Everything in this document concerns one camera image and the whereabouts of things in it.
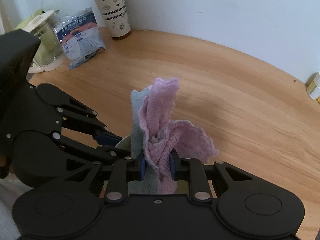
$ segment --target wall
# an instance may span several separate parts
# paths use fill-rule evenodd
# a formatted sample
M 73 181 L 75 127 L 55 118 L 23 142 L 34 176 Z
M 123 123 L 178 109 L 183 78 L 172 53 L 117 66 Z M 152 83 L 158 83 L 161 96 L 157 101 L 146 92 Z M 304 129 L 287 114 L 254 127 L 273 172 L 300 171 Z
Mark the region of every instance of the wall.
M 12 27 L 38 8 L 73 14 L 93 0 L 2 0 Z M 320 0 L 126 0 L 133 28 L 212 41 L 305 82 L 320 71 Z

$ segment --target screw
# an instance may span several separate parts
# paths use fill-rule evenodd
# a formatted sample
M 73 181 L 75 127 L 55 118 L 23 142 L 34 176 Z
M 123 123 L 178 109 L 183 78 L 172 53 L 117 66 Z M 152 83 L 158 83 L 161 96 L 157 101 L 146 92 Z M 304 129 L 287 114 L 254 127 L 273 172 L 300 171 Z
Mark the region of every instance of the screw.
M 55 138 L 56 140 L 59 140 L 61 136 L 60 136 L 60 134 L 58 134 L 57 132 L 54 132 L 54 133 L 52 134 L 52 137 Z
M 116 191 L 109 192 L 107 194 L 107 198 L 110 200 L 118 200 L 118 199 L 122 198 L 122 194 L 120 192 L 116 192 Z
M 210 198 L 210 194 L 208 192 L 200 191 L 195 194 L 195 198 L 199 200 L 206 200 Z

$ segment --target pink towel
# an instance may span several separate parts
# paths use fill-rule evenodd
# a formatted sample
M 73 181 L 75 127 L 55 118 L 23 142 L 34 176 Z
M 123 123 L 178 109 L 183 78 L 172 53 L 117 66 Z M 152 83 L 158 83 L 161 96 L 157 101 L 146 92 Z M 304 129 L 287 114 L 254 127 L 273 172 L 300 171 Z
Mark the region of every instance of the pink towel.
M 158 194 L 173 194 L 177 187 L 170 174 L 169 154 L 173 148 L 180 157 L 197 158 L 203 163 L 218 154 L 202 128 L 189 121 L 170 120 L 178 89 L 177 78 L 157 78 L 139 111 L 140 127 L 145 132 L 145 157 L 160 179 Z

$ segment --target wooden tabletop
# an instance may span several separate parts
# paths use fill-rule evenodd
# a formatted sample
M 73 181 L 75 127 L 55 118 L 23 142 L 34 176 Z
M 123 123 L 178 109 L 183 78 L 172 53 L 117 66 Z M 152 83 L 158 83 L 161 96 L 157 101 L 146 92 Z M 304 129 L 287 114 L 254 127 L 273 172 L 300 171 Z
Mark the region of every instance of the wooden tabletop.
M 297 233 L 314 240 L 320 226 L 320 105 L 305 85 L 246 54 L 185 36 L 133 31 L 76 69 L 68 62 L 36 74 L 98 112 L 117 135 L 131 131 L 130 92 L 157 77 L 178 77 L 174 119 L 203 127 L 224 160 L 295 193 L 305 206 Z M 90 146 L 83 134 L 63 131 Z

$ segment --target plastic bag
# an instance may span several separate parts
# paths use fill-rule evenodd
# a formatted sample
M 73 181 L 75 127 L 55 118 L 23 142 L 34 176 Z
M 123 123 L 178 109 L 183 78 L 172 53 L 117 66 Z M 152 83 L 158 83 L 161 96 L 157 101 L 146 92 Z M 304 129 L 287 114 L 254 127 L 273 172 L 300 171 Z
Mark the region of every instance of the plastic bag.
M 91 8 L 66 16 L 53 30 L 65 54 L 71 59 L 69 69 L 89 60 L 100 48 L 105 49 Z

